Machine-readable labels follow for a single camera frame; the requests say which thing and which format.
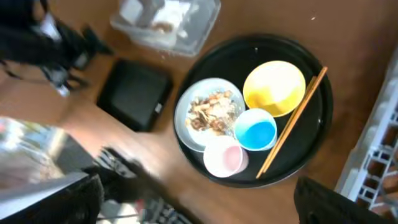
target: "brown table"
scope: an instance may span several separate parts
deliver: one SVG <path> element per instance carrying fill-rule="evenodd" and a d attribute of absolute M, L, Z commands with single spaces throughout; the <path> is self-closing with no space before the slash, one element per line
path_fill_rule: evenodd
<path fill-rule="evenodd" d="M 241 190 L 210 182 L 178 149 L 172 127 L 177 88 L 197 60 L 130 43 L 112 30 L 109 17 L 117 1 L 56 1 L 55 14 L 79 28 L 89 23 L 118 57 L 139 60 L 172 74 L 174 90 L 151 133 L 135 133 L 95 106 L 114 61 L 97 57 L 85 75 L 93 86 L 74 96 L 60 122 L 93 155 L 112 146 L 142 162 L 171 196 L 204 223 L 298 223 L 293 191 L 298 175 L 334 188 L 346 158 L 363 129 L 398 40 L 398 1 L 224 0 L 201 55 L 237 35 L 272 33 L 297 40 L 329 66 L 335 109 L 328 137 L 315 158 L 298 174 L 265 189 Z"/>

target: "wooden chopstick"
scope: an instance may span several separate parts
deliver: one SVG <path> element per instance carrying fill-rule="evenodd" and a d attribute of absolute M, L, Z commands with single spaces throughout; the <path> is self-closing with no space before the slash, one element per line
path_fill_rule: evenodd
<path fill-rule="evenodd" d="M 310 83 L 308 84 L 307 89 L 305 90 L 304 97 L 305 97 L 305 95 L 308 93 L 308 91 L 312 88 L 312 86 L 313 86 L 313 84 L 314 84 L 314 82 L 315 82 L 316 79 L 317 79 L 316 77 L 312 77 Z M 292 119 L 294 118 L 295 114 L 297 113 L 297 108 L 293 111 L 292 115 L 290 115 L 290 118 L 289 118 L 289 120 L 287 121 L 287 123 L 286 123 L 286 125 L 285 125 L 285 128 L 283 129 L 283 131 L 282 131 L 282 133 L 280 134 L 280 136 L 283 136 L 284 133 L 286 132 L 286 130 L 287 130 L 286 127 L 292 122 Z M 278 141 L 276 142 L 274 148 L 278 147 L 279 144 L 280 144 L 280 138 L 279 138 Z M 273 157 L 276 156 L 276 155 L 274 155 L 274 154 L 275 154 L 275 151 L 274 151 L 274 150 L 271 150 L 271 152 L 269 153 L 268 157 L 273 158 Z M 265 172 L 264 172 L 264 168 L 265 168 L 265 167 L 269 167 L 271 162 L 272 162 L 272 160 L 266 159 L 265 163 L 263 163 L 263 165 L 262 165 L 262 167 L 261 167 L 261 170 L 263 170 L 263 171 L 262 171 L 262 174 L 265 173 Z"/>
<path fill-rule="evenodd" d="M 308 85 L 306 94 L 304 96 L 304 99 L 302 102 L 299 104 L 299 106 L 296 108 L 296 110 L 292 113 L 289 121 L 287 122 L 284 130 L 282 131 L 282 134 L 280 135 L 278 141 L 276 142 L 274 148 L 272 148 L 270 154 L 267 156 L 266 161 L 262 165 L 260 171 L 258 172 L 256 179 L 260 178 L 260 176 L 265 173 L 268 168 L 270 167 L 272 161 L 275 159 L 276 155 L 278 154 L 279 150 L 281 149 L 283 143 L 285 143 L 285 140 L 287 139 L 287 136 L 290 134 L 292 131 L 294 125 L 296 124 L 297 120 L 299 119 L 300 115 L 302 114 L 303 110 L 305 109 L 306 105 L 310 101 L 312 95 L 314 94 L 315 90 L 318 88 L 320 82 L 322 81 L 323 77 L 325 76 L 326 72 L 328 70 L 328 67 L 323 67 L 319 75 L 315 78 L 313 77 L 311 79 L 310 84 Z"/>

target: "clear plastic container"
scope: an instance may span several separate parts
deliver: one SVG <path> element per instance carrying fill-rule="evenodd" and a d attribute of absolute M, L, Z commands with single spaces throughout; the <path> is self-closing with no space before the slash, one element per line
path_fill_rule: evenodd
<path fill-rule="evenodd" d="M 111 25 L 139 44 L 192 57 L 203 47 L 220 7 L 220 0 L 124 0 Z"/>

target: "tray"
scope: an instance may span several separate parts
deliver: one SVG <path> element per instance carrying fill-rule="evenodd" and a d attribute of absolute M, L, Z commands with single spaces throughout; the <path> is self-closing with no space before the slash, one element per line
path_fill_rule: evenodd
<path fill-rule="evenodd" d="M 297 66 L 304 74 L 307 85 L 311 77 L 317 75 L 322 68 L 309 51 L 289 39 L 269 34 L 238 37 L 215 47 L 193 66 L 177 93 L 174 109 L 184 91 L 195 82 L 219 77 L 234 83 L 242 91 L 250 72 L 258 65 L 272 60 L 283 60 Z M 231 177 L 217 178 L 206 170 L 203 153 L 190 150 L 177 135 L 176 137 L 181 151 L 192 166 L 210 180 L 228 187 L 264 187 L 294 174 L 314 156 L 331 124 L 332 114 L 331 86 L 325 76 L 269 170 L 258 180 L 256 174 L 270 151 L 248 151 L 249 165 L 244 171 Z M 290 115 L 291 113 L 275 119 L 278 136 Z"/>

